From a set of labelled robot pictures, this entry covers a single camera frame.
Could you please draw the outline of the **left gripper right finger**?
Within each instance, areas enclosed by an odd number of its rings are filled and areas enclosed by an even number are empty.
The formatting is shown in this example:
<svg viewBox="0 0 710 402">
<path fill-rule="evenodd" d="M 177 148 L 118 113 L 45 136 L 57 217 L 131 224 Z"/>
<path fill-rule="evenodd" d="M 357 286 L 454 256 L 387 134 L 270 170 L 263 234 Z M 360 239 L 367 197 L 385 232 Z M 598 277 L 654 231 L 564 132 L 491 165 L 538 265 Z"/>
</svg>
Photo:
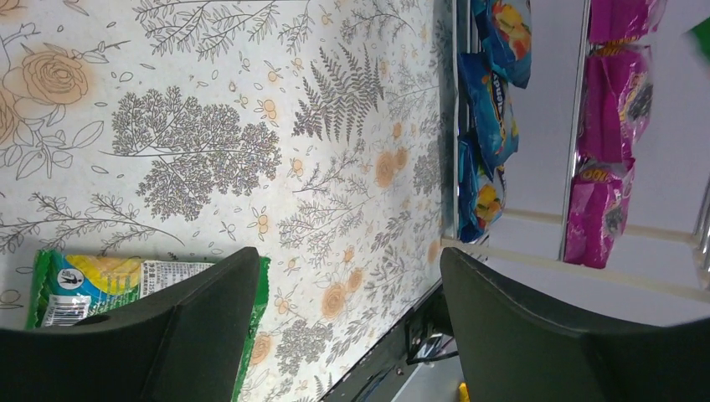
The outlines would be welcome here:
<svg viewBox="0 0 710 402">
<path fill-rule="evenodd" d="M 706 401 L 709 322 L 584 310 L 446 248 L 440 272 L 474 401 Z"/>
</svg>

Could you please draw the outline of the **purple candy bag top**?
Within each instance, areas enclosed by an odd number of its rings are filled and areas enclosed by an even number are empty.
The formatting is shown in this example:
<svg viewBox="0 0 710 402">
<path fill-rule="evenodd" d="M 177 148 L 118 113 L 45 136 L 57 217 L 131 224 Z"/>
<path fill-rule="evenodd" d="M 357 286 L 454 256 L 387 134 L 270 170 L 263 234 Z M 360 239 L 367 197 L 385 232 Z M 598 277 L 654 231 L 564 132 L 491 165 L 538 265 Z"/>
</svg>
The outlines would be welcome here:
<svg viewBox="0 0 710 402">
<path fill-rule="evenodd" d="M 572 182 L 563 261 L 604 269 L 626 227 L 635 159 L 588 160 Z"/>
</svg>

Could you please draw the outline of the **purple candy bag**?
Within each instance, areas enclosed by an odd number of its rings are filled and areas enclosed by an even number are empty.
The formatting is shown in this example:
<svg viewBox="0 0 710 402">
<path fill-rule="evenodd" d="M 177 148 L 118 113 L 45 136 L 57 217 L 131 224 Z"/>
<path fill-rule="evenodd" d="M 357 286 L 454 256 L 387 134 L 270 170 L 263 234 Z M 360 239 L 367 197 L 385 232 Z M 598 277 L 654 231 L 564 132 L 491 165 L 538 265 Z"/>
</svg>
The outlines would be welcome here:
<svg viewBox="0 0 710 402">
<path fill-rule="evenodd" d="M 586 60 L 581 157 L 619 163 L 648 127 L 653 101 L 651 48 L 624 44 L 604 46 Z"/>
<path fill-rule="evenodd" d="M 635 159 L 588 160 L 572 182 L 563 261 L 604 269 L 626 227 Z"/>
</svg>

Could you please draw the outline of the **purple candy bag front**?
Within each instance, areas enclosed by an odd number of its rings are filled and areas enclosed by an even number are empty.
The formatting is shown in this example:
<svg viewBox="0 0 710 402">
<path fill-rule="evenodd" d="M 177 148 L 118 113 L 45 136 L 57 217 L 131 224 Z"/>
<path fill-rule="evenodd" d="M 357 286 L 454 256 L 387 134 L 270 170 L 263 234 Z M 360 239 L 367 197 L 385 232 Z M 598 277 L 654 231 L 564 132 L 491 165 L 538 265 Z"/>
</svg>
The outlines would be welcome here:
<svg viewBox="0 0 710 402">
<path fill-rule="evenodd" d="M 581 157 L 619 163 L 648 127 L 653 101 L 651 48 L 624 44 L 604 46 L 586 60 Z"/>
</svg>

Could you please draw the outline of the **purple candy bag carried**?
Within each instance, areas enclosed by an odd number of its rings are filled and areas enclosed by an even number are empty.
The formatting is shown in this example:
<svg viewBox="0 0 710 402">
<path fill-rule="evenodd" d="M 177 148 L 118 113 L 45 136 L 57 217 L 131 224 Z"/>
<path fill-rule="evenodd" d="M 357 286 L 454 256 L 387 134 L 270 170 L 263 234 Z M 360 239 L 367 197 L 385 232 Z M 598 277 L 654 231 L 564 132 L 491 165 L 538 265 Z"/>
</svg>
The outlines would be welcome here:
<svg viewBox="0 0 710 402">
<path fill-rule="evenodd" d="M 657 30 L 666 5 L 666 0 L 592 0 L 589 42 L 635 42 Z"/>
</svg>

